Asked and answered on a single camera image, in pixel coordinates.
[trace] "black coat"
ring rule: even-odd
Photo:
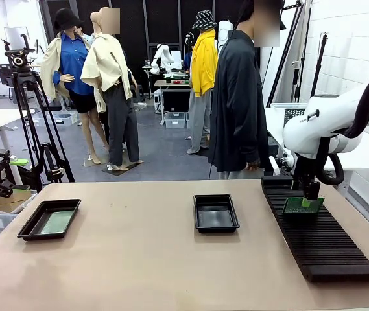
[[[210,124],[209,163],[217,172],[240,171],[258,159],[272,170],[254,44],[240,30],[230,34],[219,56]]]

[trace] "black slotted rack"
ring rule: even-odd
[[[302,275],[310,282],[369,282],[369,260],[324,206],[309,221],[283,216],[285,200],[304,195],[290,189],[291,181],[263,177],[262,189]]]

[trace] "cardboard box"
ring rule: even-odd
[[[1,212],[12,212],[27,199],[31,197],[30,190],[13,190],[13,194],[9,198],[0,197],[0,211]]]

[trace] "black hat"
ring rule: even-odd
[[[76,17],[70,8],[61,8],[56,12],[56,17],[54,18],[54,27],[57,31],[62,31],[82,23],[83,21]]]
[[[193,25],[193,29],[210,29],[215,28],[217,24],[213,19],[213,13],[210,10],[200,11],[197,13],[196,23]]]

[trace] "beige jacket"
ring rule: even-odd
[[[118,79],[121,79],[126,99],[132,97],[128,67],[121,44],[109,34],[95,35],[80,79],[103,92],[112,87]]]
[[[43,88],[46,96],[51,99],[56,98],[56,92],[65,97],[69,97],[69,91],[65,88],[65,85],[62,81],[60,81],[57,86],[55,86],[55,84],[53,83],[54,72],[59,71],[60,68],[60,52],[62,51],[62,39],[60,37],[61,35],[62,33],[59,32],[57,37],[55,37],[55,39],[50,42],[40,66],[40,78],[42,80]],[[82,40],[85,43],[86,49],[89,50],[89,43],[83,38]],[[98,89],[94,90],[94,95],[98,112],[105,112],[105,101]]]

